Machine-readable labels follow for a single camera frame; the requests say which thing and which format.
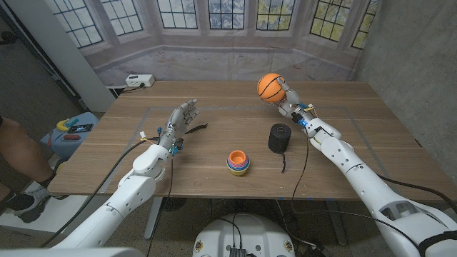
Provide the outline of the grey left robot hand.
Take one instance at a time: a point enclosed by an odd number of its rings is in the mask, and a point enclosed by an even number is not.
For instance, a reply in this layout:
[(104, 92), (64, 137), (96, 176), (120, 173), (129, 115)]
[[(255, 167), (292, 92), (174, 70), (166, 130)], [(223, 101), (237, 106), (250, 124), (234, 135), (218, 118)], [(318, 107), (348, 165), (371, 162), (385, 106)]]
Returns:
[(160, 136), (159, 145), (170, 149), (177, 139), (180, 139), (188, 130), (189, 124), (196, 118), (196, 99), (191, 99), (181, 104), (170, 115), (164, 131)]

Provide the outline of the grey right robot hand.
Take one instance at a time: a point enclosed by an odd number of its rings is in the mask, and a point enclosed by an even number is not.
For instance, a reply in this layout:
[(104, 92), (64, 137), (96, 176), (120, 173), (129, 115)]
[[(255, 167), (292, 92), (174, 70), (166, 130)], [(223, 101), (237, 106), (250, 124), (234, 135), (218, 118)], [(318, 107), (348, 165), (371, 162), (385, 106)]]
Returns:
[(305, 127), (312, 119), (317, 118), (312, 105), (303, 104), (298, 94), (281, 77), (278, 77), (276, 81), (284, 92), (284, 96), (276, 102), (281, 115), (302, 127)]

